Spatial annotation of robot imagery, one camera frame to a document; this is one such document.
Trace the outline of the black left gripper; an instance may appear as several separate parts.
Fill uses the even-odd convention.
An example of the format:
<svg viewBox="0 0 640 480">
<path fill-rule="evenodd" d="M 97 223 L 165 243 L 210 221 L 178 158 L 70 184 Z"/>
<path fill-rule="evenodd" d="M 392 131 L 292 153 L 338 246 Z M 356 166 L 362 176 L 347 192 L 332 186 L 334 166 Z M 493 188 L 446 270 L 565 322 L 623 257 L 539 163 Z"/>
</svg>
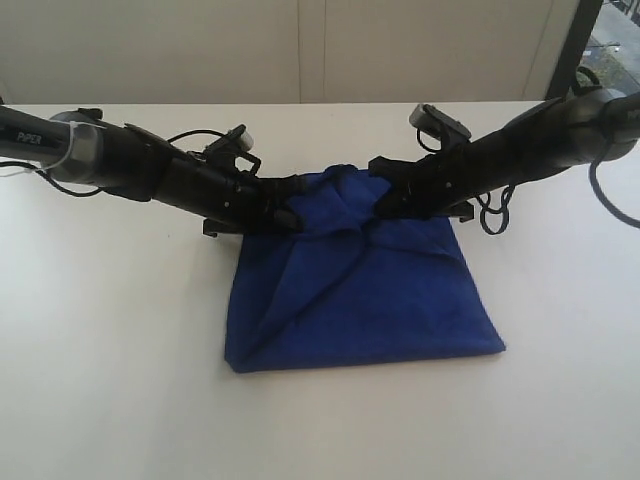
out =
<svg viewBox="0 0 640 480">
<path fill-rule="evenodd" d="M 185 152 L 140 127 L 97 122 L 103 150 L 95 184 L 104 192 L 137 202 L 156 200 L 199 215 L 216 233 L 303 231 L 304 220 L 278 200 L 303 195 L 307 175 L 258 178 L 207 165 L 203 152 Z"/>
</svg>

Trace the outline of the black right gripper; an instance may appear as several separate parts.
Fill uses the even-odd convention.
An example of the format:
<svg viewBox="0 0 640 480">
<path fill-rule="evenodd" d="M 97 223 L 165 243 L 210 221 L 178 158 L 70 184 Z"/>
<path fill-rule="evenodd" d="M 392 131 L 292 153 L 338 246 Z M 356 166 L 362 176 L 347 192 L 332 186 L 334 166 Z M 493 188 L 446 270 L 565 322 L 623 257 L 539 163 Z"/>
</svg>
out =
<svg viewBox="0 0 640 480">
<path fill-rule="evenodd" d="M 403 191 L 384 194 L 374 213 L 388 220 L 472 220 L 471 200 L 477 196 L 594 160 L 605 143 L 599 117 L 614 99 L 612 92 L 590 92 L 547 101 L 499 130 L 418 163 L 377 156 L 369 161 L 368 173 Z"/>
</svg>

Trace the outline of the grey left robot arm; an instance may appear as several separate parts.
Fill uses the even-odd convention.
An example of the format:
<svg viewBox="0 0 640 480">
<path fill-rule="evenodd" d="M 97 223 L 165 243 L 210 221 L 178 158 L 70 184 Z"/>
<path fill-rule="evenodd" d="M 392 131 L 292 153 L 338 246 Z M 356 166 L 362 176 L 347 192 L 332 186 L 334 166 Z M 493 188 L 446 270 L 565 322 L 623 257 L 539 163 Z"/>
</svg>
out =
<svg viewBox="0 0 640 480">
<path fill-rule="evenodd" d="M 2 165 L 34 173 L 63 193 L 76 184 L 87 186 L 84 197 L 155 200 L 202 217 L 209 237 L 302 232 L 288 200 L 305 192 L 305 179 L 259 177 L 261 161 L 243 124 L 215 137 L 201 151 L 185 151 L 174 138 L 105 122 L 99 108 L 50 119 L 1 109 Z"/>
</svg>

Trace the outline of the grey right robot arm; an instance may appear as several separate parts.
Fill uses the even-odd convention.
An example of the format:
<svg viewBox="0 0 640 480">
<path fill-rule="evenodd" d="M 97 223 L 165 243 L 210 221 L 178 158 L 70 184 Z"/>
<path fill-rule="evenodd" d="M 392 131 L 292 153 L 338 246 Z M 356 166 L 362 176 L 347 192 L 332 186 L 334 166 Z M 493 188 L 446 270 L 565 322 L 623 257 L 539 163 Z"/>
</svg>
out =
<svg viewBox="0 0 640 480">
<path fill-rule="evenodd" d="M 639 97 L 594 88 L 547 100 L 478 139 L 431 105 L 418 105 L 410 121 L 441 147 L 416 162 L 371 160 L 369 173 L 389 184 L 375 213 L 385 219 L 469 221 L 472 200 L 483 194 L 625 156 L 639 140 Z"/>
</svg>

